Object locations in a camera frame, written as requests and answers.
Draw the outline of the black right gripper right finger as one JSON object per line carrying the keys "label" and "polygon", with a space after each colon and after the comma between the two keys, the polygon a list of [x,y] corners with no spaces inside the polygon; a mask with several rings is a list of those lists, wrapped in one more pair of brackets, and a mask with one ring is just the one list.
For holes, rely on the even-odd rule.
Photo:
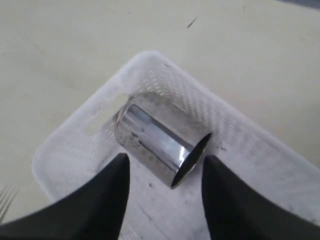
{"label": "black right gripper right finger", "polygon": [[212,240],[318,240],[320,227],[274,204],[215,155],[204,158],[202,204]]}

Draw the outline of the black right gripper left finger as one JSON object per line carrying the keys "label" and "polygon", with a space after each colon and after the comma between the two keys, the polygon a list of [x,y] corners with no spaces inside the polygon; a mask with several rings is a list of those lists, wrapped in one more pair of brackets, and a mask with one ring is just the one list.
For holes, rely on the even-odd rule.
{"label": "black right gripper left finger", "polygon": [[2,240],[117,240],[130,192],[130,160],[119,153],[76,191],[0,226]]}

